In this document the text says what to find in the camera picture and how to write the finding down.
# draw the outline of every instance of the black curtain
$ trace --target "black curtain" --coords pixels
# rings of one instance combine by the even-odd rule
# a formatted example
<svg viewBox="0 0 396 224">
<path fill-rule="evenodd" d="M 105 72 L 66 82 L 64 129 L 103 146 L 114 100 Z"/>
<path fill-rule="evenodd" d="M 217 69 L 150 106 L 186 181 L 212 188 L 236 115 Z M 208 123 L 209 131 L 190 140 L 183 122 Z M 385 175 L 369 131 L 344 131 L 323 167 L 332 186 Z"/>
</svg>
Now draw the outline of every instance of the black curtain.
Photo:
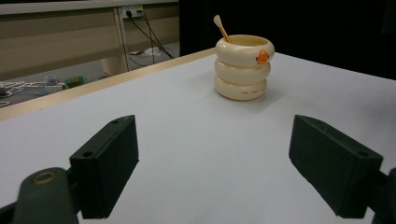
<svg viewBox="0 0 396 224">
<path fill-rule="evenodd" d="M 276 52 L 396 79 L 395 34 L 384 34 L 387 0 L 252 1 L 179 0 L 180 55 L 214 48 L 228 35 L 259 35 Z"/>
</svg>

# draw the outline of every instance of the ceramic cup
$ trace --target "ceramic cup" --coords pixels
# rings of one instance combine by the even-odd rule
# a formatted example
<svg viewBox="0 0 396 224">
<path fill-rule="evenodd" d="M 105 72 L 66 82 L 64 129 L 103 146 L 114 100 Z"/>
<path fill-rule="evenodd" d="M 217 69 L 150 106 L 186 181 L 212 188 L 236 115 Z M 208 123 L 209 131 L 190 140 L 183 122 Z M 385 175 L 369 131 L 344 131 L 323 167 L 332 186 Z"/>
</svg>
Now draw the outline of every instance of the ceramic cup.
<svg viewBox="0 0 396 224">
<path fill-rule="evenodd" d="M 266 38 L 255 35 L 230 35 L 215 46 L 215 90 L 221 95 L 240 101 L 262 96 L 267 89 L 274 57 L 274 45 Z"/>
</svg>

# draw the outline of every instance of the wire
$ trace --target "wire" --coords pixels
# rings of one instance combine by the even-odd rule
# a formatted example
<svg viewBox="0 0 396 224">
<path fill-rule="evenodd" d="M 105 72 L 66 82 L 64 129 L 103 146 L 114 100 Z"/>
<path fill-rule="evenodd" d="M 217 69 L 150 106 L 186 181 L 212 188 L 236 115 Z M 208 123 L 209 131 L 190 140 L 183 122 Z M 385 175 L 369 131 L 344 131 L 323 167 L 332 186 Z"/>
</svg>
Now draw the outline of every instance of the wire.
<svg viewBox="0 0 396 224">
<path fill-rule="evenodd" d="M 144 31 L 134 22 L 134 20 L 132 19 L 132 14 L 131 14 L 130 11 L 127 11 L 126 13 L 127 13 L 127 15 L 128 15 L 129 20 L 134 24 L 134 26 L 135 26 L 140 32 L 142 32 L 142 34 L 144 34 L 150 41 L 152 41 L 151 43 L 154 43 L 154 44 L 158 47 L 158 49 L 160 49 L 162 52 L 164 52 L 165 54 L 167 54 L 167 55 L 169 56 L 169 58 L 174 59 L 174 57 L 173 57 L 169 52 L 166 51 L 166 49 L 163 47 L 163 45 L 157 43 L 157 42 L 154 41 L 152 38 L 150 38 L 150 37 L 146 34 L 146 32 L 144 32 Z"/>
<path fill-rule="evenodd" d="M 153 43 L 152 43 L 153 40 L 152 40 L 152 36 L 151 36 L 151 34 L 154 34 L 154 32 L 151 30 L 151 26 L 149 25 L 148 19 L 145 18 L 145 17 L 143 17 L 143 18 L 145 19 L 145 22 L 146 22 L 146 24 L 148 25 L 149 39 L 150 39 L 150 42 L 151 42 L 152 63 L 155 64 L 155 61 L 154 61 L 154 46 L 153 46 Z"/>
<path fill-rule="evenodd" d="M 151 29 L 151 26 L 149 25 L 149 18 L 146 16 L 146 13 L 144 13 L 142 10 L 137 11 L 138 13 L 140 13 L 143 17 L 143 19 L 145 20 L 146 24 L 148 25 L 149 30 L 152 32 L 152 34 L 154 35 L 155 39 L 157 40 L 157 42 L 160 44 L 160 46 L 163 48 L 164 53 L 166 53 L 171 59 L 174 59 L 174 57 L 168 52 L 166 51 L 166 49 L 163 47 L 163 44 L 161 44 L 160 40 L 157 38 L 157 36 L 154 34 L 154 32 Z"/>
<path fill-rule="evenodd" d="M 129 57 L 129 59 L 131 59 L 131 61 L 132 61 L 133 63 L 135 63 L 135 64 L 137 64 L 137 65 L 139 65 L 139 66 L 142 66 L 142 67 L 148 66 L 148 65 L 143 65 L 143 64 L 141 64 L 141 63 L 137 63 L 135 60 L 132 59 L 132 57 Z"/>
</svg>

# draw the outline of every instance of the white table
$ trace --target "white table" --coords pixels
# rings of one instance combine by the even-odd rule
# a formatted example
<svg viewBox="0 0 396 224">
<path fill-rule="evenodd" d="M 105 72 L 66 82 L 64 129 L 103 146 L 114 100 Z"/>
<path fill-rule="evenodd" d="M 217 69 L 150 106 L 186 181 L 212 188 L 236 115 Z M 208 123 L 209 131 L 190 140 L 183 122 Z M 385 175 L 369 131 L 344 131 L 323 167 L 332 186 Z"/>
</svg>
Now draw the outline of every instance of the white table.
<svg viewBox="0 0 396 224">
<path fill-rule="evenodd" d="M 26 103 L 31 112 L 0 121 L 0 206 L 15 202 L 25 177 L 69 168 L 104 125 L 135 115 L 140 162 L 110 217 L 80 223 L 371 223 L 370 209 L 365 219 L 337 217 L 298 173 L 291 128 L 296 114 L 327 122 L 384 156 L 388 174 L 396 166 L 396 81 L 276 53 L 264 96 L 236 102 L 213 88 L 212 52 L 59 104 Z"/>
</svg>

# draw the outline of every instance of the power socket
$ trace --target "power socket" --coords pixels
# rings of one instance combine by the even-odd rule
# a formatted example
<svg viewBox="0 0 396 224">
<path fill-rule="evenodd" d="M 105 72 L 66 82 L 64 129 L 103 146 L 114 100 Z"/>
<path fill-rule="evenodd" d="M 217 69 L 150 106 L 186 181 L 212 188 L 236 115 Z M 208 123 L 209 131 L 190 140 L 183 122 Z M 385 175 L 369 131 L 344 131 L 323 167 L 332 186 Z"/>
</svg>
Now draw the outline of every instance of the power socket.
<svg viewBox="0 0 396 224">
<path fill-rule="evenodd" d="M 128 19 L 129 17 L 126 15 L 127 11 L 131 11 L 132 17 L 141 17 L 142 14 L 137 11 L 143 11 L 143 6 L 130 6 L 130 7 L 122 7 L 122 17 L 124 19 Z"/>
</svg>

